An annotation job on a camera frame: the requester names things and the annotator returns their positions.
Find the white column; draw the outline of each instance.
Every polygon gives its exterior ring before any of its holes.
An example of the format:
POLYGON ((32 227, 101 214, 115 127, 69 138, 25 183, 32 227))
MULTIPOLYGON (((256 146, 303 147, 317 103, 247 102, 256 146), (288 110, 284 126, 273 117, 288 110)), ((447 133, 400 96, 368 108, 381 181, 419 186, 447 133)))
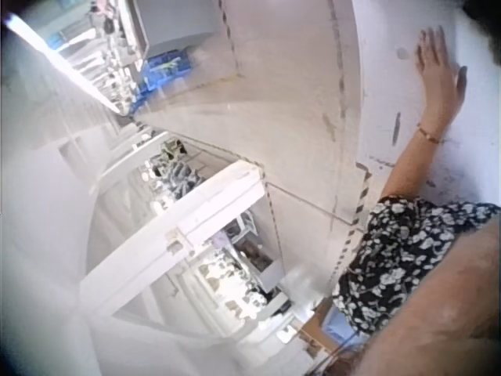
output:
POLYGON ((244 161, 231 164, 94 268, 81 282, 82 308, 112 315, 264 195, 259 167, 244 161))

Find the fluorescent light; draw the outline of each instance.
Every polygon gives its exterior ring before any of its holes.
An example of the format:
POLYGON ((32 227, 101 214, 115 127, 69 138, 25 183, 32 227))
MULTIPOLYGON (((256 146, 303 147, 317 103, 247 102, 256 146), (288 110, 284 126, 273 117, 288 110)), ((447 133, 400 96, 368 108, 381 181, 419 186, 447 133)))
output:
POLYGON ((23 20, 15 14, 9 14, 5 25, 19 35, 22 39, 28 42, 32 47, 45 55, 52 65, 64 73, 74 84, 76 84, 84 92, 101 102, 113 112, 119 114, 118 107, 111 103, 92 83, 78 73, 60 54, 50 49, 40 35, 35 33, 23 20))
POLYGON ((94 39, 95 37, 96 37, 96 29, 95 28, 88 29, 87 31, 84 31, 80 35, 71 39, 69 42, 61 45, 56 51, 57 52, 63 51, 64 49, 70 47, 71 45, 76 45, 78 42, 83 42, 86 39, 94 39))

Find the blue object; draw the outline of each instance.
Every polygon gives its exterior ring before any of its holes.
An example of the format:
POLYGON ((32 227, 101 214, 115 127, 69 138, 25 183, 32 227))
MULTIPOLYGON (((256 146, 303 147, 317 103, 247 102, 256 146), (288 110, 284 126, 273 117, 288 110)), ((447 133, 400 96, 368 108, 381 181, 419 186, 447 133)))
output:
POLYGON ((336 343, 343 343, 353 335, 353 338, 346 343, 349 349, 356 349, 366 341, 362 334, 354 335, 355 331, 346 320, 346 316, 335 305, 327 313, 322 323, 322 331, 336 343))
POLYGON ((186 50, 170 51, 148 59, 142 68, 143 82, 138 84, 136 101, 131 105, 134 114, 159 88, 176 78, 188 74, 192 69, 186 50))

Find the floral dress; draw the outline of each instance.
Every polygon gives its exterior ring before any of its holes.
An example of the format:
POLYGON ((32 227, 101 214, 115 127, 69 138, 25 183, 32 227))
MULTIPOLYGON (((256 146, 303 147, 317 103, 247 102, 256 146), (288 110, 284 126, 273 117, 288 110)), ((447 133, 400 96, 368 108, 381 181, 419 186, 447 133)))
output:
POLYGON ((334 288, 334 304, 357 333, 373 334, 398 312, 459 234, 479 229, 497 213, 494 204, 438 207, 420 198, 381 199, 358 254, 334 288))

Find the person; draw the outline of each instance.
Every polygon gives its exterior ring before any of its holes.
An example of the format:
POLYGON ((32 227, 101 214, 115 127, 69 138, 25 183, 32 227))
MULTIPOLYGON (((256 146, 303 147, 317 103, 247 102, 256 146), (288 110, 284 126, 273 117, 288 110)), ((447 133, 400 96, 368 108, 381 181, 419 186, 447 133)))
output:
MULTIPOLYGON (((452 202, 436 206, 419 198, 433 156, 465 99, 467 69, 461 67, 457 74, 454 71, 441 28, 420 32, 415 59, 424 84, 425 110, 391 172, 382 198, 371 211, 355 259, 333 292, 334 304, 355 332, 368 336, 385 328, 408 298, 419 293, 425 277, 447 259, 461 234, 479 230, 499 214, 494 204, 452 202)), ((497 237, 499 254, 499 226, 497 237)), ((473 260, 476 251, 470 249, 473 260)), ((497 259, 498 272, 489 271, 495 276, 499 275, 499 255, 497 259)), ((486 285, 484 289, 495 294, 499 285, 486 285)), ((451 298, 461 299, 462 292, 454 287, 449 293, 454 294, 451 298)), ((431 296, 428 303, 422 303, 430 314, 437 312, 435 304, 440 302, 435 300, 431 296)), ((499 313, 499 305, 494 312, 499 313)))
POLYGON ((501 374, 499 216, 464 234, 390 323, 354 376, 501 374))

